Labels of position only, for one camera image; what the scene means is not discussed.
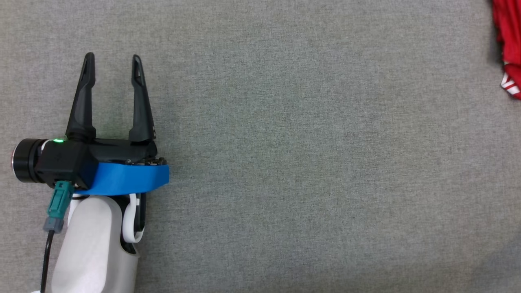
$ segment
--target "black cylinder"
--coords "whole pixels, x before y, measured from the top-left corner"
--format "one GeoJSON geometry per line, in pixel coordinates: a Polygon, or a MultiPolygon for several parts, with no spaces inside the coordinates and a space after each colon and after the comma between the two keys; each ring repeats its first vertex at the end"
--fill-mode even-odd
{"type": "Polygon", "coordinates": [[[11,156],[11,168],[16,178],[22,182],[44,183],[34,167],[42,153],[42,145],[47,139],[26,138],[16,146],[11,156]]]}

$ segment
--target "blue tape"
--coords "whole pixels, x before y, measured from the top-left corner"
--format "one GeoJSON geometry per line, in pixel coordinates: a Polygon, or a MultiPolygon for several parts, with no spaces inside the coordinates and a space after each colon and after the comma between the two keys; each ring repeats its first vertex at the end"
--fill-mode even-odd
{"type": "Polygon", "coordinates": [[[168,165],[134,166],[116,163],[99,163],[92,188],[77,190],[78,194],[120,196],[150,192],[170,180],[168,165]]]}

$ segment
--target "teal connector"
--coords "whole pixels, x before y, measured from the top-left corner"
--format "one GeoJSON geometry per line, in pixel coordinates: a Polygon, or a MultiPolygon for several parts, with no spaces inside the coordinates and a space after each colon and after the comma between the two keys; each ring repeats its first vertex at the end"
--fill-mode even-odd
{"type": "Polygon", "coordinates": [[[64,224],[65,213],[69,207],[72,195],[74,194],[74,186],[69,181],[58,181],[54,187],[53,198],[47,209],[47,220],[43,226],[45,231],[53,230],[60,233],[64,224]]]}

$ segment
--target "red garment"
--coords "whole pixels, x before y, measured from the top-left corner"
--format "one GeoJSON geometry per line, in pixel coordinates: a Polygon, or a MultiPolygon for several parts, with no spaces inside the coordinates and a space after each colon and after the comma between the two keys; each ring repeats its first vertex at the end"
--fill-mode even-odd
{"type": "Polygon", "coordinates": [[[521,100],[521,0],[493,0],[498,42],[503,44],[505,75],[501,86],[521,100]]]}

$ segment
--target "gray fabric surface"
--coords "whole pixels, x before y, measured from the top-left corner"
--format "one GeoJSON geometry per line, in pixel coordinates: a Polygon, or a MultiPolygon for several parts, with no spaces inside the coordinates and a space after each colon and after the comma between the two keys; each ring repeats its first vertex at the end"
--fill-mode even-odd
{"type": "Polygon", "coordinates": [[[139,54],[171,166],[136,292],[521,291],[494,39],[487,0],[3,2],[0,291],[38,288],[51,195],[10,153],[63,135],[89,51],[98,136],[126,137],[139,54]]]}

